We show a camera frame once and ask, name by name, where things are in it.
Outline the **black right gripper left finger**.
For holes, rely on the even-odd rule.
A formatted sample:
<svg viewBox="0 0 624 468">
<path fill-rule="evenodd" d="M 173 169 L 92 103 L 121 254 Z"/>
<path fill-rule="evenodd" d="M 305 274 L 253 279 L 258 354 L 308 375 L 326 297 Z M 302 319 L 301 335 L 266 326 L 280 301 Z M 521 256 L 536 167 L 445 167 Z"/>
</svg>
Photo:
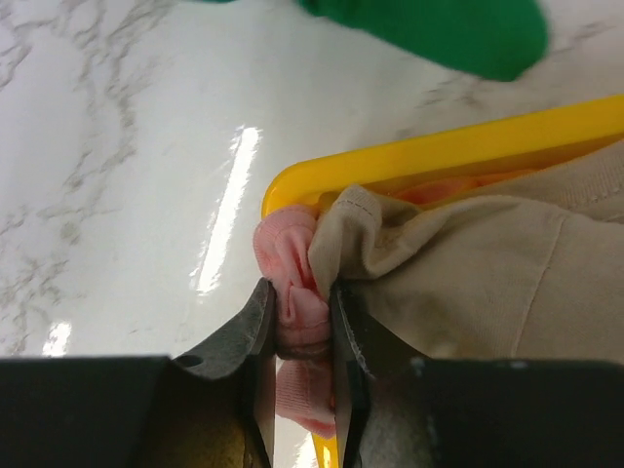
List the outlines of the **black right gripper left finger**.
<svg viewBox="0 0 624 468">
<path fill-rule="evenodd" d="M 211 386 L 231 384 L 235 422 L 245 435 L 245 467 L 271 467 L 274 457 L 276 292 L 261 278 L 244 307 L 176 364 Z"/>
</svg>

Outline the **pink t shirt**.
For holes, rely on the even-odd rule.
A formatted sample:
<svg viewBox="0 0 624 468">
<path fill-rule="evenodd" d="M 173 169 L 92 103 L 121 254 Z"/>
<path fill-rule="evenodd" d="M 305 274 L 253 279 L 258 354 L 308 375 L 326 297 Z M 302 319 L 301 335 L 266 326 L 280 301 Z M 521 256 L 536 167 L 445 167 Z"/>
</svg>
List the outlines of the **pink t shirt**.
<svg viewBox="0 0 624 468">
<path fill-rule="evenodd" d="M 276 412 L 323 438 L 335 434 L 332 329 L 327 300 L 308 261 L 317 215 L 309 207 L 282 208 L 263 219 L 253 235 L 262 276 L 277 294 Z"/>
</svg>

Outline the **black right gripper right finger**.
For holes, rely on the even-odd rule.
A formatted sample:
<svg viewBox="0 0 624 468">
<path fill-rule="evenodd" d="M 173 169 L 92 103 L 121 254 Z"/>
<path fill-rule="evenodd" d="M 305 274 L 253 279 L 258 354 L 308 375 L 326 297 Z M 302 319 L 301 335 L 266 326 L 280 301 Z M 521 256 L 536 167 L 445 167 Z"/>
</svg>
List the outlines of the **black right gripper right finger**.
<svg viewBox="0 0 624 468">
<path fill-rule="evenodd" d="M 344 282 L 331 288 L 333 390 L 338 461 L 360 467 L 360 444 L 371 414 L 370 381 L 392 375 L 422 354 L 369 312 Z"/>
</svg>

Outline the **yellow plastic bin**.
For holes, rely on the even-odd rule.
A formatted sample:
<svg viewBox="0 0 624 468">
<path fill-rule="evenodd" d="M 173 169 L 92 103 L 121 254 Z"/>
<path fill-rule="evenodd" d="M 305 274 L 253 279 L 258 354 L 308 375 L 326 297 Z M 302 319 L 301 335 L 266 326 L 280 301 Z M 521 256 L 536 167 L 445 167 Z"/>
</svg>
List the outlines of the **yellow plastic bin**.
<svg viewBox="0 0 624 468">
<path fill-rule="evenodd" d="M 289 167 L 269 186 L 262 219 L 301 205 L 317 230 L 352 186 L 428 211 L 617 143 L 622 97 L 398 141 Z M 370 381 L 360 467 L 622 465 L 623 358 L 421 354 Z M 342 467 L 336 430 L 313 441 L 322 466 Z"/>
</svg>

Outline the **beige t shirt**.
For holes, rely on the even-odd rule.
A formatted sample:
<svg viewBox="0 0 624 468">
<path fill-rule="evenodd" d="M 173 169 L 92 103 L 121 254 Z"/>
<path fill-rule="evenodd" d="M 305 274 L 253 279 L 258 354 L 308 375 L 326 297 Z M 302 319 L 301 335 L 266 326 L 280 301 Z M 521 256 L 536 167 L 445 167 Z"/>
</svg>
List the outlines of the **beige t shirt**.
<svg viewBox="0 0 624 468">
<path fill-rule="evenodd" d="M 623 147 L 423 211 L 360 186 L 308 253 L 432 358 L 623 358 Z"/>
</svg>

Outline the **green t shirt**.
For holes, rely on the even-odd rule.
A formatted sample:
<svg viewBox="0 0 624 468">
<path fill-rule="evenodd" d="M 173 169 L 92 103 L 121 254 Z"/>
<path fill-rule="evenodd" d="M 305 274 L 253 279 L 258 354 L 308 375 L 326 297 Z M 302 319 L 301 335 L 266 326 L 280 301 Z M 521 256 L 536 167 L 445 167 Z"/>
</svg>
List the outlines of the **green t shirt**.
<svg viewBox="0 0 624 468">
<path fill-rule="evenodd" d="M 511 82 L 546 54 L 549 26 L 530 0 L 310 0 L 298 5 L 443 67 Z"/>
</svg>

